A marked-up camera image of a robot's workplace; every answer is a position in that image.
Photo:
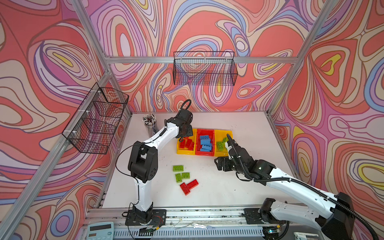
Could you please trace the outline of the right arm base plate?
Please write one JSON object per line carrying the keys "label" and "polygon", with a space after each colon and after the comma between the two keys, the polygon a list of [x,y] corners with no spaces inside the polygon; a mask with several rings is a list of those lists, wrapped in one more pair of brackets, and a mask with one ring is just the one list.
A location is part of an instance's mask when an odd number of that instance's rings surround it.
{"label": "right arm base plate", "polygon": [[244,212],[241,213],[241,216],[246,219],[246,222],[248,225],[259,225],[259,224],[266,224],[266,225],[284,225],[286,224],[286,221],[279,221],[275,219],[274,217],[263,217],[260,213],[259,208],[246,208],[244,209]]}

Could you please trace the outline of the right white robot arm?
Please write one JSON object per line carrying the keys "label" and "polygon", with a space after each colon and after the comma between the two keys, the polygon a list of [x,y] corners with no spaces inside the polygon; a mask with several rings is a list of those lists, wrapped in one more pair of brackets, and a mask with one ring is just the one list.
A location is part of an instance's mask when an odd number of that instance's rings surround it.
{"label": "right white robot arm", "polygon": [[263,222],[294,222],[320,230],[331,240],[350,240],[355,221],[359,221],[374,240],[379,239],[373,227],[354,211],[349,195],[342,192],[335,195],[315,188],[268,161],[254,160],[230,135],[227,135],[227,139],[225,147],[228,156],[215,159],[219,171],[234,171],[237,176],[244,176],[244,182],[259,183],[279,190],[302,203],[297,206],[267,198],[259,209]]}

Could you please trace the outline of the red long brick diagonal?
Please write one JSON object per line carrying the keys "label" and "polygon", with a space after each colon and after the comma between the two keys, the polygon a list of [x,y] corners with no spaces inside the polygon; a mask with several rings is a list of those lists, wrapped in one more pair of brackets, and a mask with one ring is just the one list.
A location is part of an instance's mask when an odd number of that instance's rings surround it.
{"label": "red long brick diagonal", "polygon": [[193,180],[193,181],[191,181],[191,182],[189,182],[187,184],[187,187],[188,187],[189,190],[191,190],[191,189],[195,188],[198,185],[199,185],[199,182],[197,180]]}

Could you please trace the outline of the red studded brick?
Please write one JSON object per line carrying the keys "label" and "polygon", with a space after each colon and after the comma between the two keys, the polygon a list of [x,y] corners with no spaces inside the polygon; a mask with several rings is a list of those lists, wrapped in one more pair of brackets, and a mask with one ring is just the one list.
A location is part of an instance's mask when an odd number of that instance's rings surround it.
{"label": "red studded brick", "polygon": [[190,151],[193,151],[193,150],[194,150],[194,147],[195,147],[195,143],[194,143],[194,142],[190,142],[188,149],[189,149]]}

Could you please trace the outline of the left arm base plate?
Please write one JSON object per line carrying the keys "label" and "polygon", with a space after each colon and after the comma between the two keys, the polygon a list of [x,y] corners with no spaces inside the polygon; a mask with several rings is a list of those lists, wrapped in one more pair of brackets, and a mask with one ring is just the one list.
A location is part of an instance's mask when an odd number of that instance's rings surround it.
{"label": "left arm base plate", "polygon": [[139,214],[134,210],[122,213],[126,218],[126,226],[162,226],[166,223],[167,210],[166,209],[154,209],[149,213],[147,217],[140,218]]}

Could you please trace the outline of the green brick square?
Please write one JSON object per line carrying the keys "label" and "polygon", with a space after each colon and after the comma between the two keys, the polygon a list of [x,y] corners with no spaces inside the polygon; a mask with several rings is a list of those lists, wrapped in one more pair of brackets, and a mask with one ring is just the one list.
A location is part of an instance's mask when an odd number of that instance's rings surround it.
{"label": "green brick square", "polygon": [[190,173],[189,172],[183,172],[181,173],[182,180],[190,179]]}

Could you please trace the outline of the blue brick bottom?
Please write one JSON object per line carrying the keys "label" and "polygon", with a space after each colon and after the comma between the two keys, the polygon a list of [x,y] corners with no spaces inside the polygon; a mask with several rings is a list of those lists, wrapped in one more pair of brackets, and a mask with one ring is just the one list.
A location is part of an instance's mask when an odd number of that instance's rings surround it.
{"label": "blue brick bottom", "polygon": [[202,148],[201,149],[211,149],[212,150],[212,146],[209,146],[209,145],[202,145]]}

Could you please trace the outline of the green long brick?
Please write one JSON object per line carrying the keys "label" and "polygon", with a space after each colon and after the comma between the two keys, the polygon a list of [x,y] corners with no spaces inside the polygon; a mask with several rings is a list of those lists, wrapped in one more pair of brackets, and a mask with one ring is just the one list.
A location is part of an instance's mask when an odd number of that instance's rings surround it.
{"label": "green long brick", "polygon": [[184,166],[183,165],[173,165],[173,172],[183,172]]}

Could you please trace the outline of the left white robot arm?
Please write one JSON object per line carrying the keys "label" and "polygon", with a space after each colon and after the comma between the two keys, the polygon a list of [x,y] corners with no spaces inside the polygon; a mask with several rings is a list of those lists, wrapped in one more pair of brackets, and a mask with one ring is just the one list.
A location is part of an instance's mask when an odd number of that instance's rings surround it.
{"label": "left white robot arm", "polygon": [[193,114],[189,111],[191,103],[190,99],[184,101],[176,116],[165,120],[165,126],[159,132],[132,146],[128,170],[138,181],[138,202],[133,206],[133,214],[142,223],[148,223],[153,215],[151,180],[159,168],[160,150],[173,139],[183,140],[193,135]]}

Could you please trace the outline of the red long brick bottom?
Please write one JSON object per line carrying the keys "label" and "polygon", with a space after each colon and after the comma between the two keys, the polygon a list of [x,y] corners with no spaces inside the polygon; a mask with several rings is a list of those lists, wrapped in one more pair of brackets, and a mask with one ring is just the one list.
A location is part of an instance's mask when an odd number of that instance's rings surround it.
{"label": "red long brick bottom", "polygon": [[191,192],[186,183],[180,184],[180,188],[185,196],[187,196]]}

